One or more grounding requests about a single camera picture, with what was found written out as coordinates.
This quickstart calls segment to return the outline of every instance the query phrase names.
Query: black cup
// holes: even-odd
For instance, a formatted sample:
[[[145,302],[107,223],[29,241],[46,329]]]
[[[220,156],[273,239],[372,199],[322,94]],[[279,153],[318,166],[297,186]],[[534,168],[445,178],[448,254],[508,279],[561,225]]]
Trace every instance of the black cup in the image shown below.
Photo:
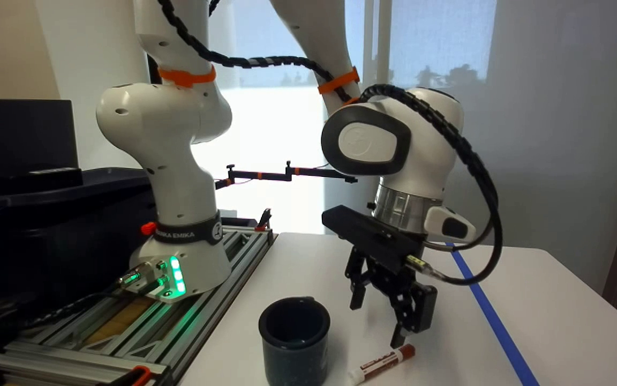
[[[315,298],[283,298],[258,317],[270,386],[318,386],[327,376],[329,315]]]

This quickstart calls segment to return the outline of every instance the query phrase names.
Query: white table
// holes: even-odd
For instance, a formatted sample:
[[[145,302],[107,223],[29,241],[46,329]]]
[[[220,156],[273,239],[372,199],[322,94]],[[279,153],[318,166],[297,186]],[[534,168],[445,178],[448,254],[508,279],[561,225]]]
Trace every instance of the white table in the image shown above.
[[[265,385],[256,319],[284,296],[315,296],[326,304],[332,319],[326,386],[351,385],[346,369],[390,349],[393,313],[371,286],[364,307],[348,312],[351,289],[343,275],[348,249],[333,237],[280,234],[180,385]],[[489,252],[478,246],[462,257],[478,271]],[[448,254],[427,252],[423,257],[458,278]],[[418,354],[368,385],[520,385],[471,289],[435,287],[433,327],[409,335]],[[539,385],[617,386],[617,312],[555,257],[537,249],[503,249],[501,264],[480,287]]]

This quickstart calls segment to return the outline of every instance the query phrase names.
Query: orange ring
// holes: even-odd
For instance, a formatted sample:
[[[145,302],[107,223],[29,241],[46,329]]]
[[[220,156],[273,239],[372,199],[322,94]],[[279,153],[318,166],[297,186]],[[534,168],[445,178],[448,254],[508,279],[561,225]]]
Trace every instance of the orange ring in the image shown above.
[[[193,88],[195,85],[211,85],[217,80],[217,69],[211,67],[204,75],[193,75],[186,72],[168,72],[168,69],[159,69],[161,80],[167,80],[180,88]]]
[[[358,80],[358,72],[355,72],[355,67],[351,67],[348,73],[343,73],[343,75],[339,75],[339,78],[333,78],[333,80],[329,80],[326,85],[318,85],[317,93],[327,94],[327,93],[333,93],[336,88],[343,88],[346,85],[358,85],[358,82],[359,82]]]

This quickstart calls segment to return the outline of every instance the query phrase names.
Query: blue line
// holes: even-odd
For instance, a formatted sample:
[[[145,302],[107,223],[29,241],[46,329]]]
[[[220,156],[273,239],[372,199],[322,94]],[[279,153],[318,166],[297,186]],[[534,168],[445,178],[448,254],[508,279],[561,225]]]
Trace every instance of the blue line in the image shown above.
[[[454,263],[456,263],[460,275],[462,275],[465,279],[469,279],[469,278],[471,278],[471,271],[467,268],[462,255],[460,255],[458,252],[452,252],[452,255],[454,255]],[[490,300],[487,298],[487,294],[482,293],[482,287],[474,283],[474,286],[471,286],[471,293],[474,293],[474,296],[476,296],[476,300],[478,300],[478,304],[480,304],[480,310],[482,310],[489,327],[493,329],[498,346],[503,347],[503,354],[506,354],[508,362],[514,367],[520,385],[522,385],[522,386],[537,386],[537,385],[539,385],[537,378],[531,373],[531,369],[529,369],[529,364],[524,362],[520,349],[516,347],[514,339],[509,337],[509,332],[508,332],[506,327],[501,325],[501,317],[498,317],[496,312],[493,310],[493,304],[490,304]]]

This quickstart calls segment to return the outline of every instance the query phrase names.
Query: pen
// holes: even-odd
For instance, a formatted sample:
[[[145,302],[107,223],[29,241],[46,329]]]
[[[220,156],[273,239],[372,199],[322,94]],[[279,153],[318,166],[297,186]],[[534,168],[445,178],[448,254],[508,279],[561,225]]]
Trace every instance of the pen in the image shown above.
[[[371,361],[371,362],[358,367],[355,371],[351,371],[351,381],[353,381],[353,385],[364,385],[364,382],[381,376],[384,371],[396,367],[398,362],[402,362],[411,356],[416,356],[416,347],[411,343],[400,346],[398,349],[392,349],[390,354],[386,354],[377,361]]]

